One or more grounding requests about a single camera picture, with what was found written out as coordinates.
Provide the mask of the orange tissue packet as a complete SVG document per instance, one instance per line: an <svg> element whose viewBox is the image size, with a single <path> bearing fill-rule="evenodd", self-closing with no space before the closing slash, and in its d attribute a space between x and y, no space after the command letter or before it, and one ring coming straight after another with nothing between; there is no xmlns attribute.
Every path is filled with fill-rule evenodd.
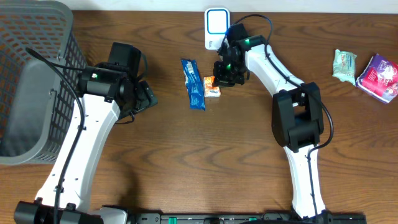
<svg viewBox="0 0 398 224"><path fill-rule="evenodd" d="M203 78L203 89L204 89L204 97L206 98L218 98L221 96L220 88L218 86L215 86L214 76Z"/></svg>

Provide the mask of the blue snack bar wrapper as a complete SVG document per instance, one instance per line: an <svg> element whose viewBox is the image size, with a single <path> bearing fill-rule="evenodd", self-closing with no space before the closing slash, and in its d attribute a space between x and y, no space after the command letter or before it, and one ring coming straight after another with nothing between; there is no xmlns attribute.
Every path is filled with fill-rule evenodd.
<svg viewBox="0 0 398 224"><path fill-rule="evenodd" d="M203 84L197 68L196 60L181 59L185 86L193 110L206 110Z"/></svg>

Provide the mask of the teal wet wipes packet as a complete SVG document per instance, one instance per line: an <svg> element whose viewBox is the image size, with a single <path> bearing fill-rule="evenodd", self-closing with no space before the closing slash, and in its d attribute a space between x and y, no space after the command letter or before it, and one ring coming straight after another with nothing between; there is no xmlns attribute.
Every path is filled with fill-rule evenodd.
<svg viewBox="0 0 398 224"><path fill-rule="evenodd" d="M355 70L357 55L352 52L335 50L335 57L333 60L333 74L332 77L338 78L341 82L348 82L355 86Z"/></svg>

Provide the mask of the red purple snack packet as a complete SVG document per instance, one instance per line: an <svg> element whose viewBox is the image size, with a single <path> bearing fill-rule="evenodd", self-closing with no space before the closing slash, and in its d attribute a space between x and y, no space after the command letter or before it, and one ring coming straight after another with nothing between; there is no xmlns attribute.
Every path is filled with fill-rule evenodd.
<svg viewBox="0 0 398 224"><path fill-rule="evenodd" d="M397 64L380 54L375 54L356 86L379 101L388 104L397 96Z"/></svg>

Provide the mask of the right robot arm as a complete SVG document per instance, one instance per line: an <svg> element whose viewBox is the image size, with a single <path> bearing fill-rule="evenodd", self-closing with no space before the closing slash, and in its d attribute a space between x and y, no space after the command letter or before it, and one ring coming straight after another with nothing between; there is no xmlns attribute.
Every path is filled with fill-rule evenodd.
<svg viewBox="0 0 398 224"><path fill-rule="evenodd" d="M255 74L272 97L271 129L289 162L292 208L301 220L318 220L326 210L320 192L318 150L323 118L328 115L320 89L293 75L261 35L225 37L218 49L214 76L218 86L244 84Z"/></svg>

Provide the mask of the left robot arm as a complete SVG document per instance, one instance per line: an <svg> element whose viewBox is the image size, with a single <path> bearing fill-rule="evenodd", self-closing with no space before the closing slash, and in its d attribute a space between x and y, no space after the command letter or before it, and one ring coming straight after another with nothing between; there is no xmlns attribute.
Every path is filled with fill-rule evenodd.
<svg viewBox="0 0 398 224"><path fill-rule="evenodd" d="M33 202L20 201L16 223L132 223L125 208L90 210L93 177L115 124L157 104L142 76L128 67L87 66L78 75L72 120L50 175Z"/></svg>

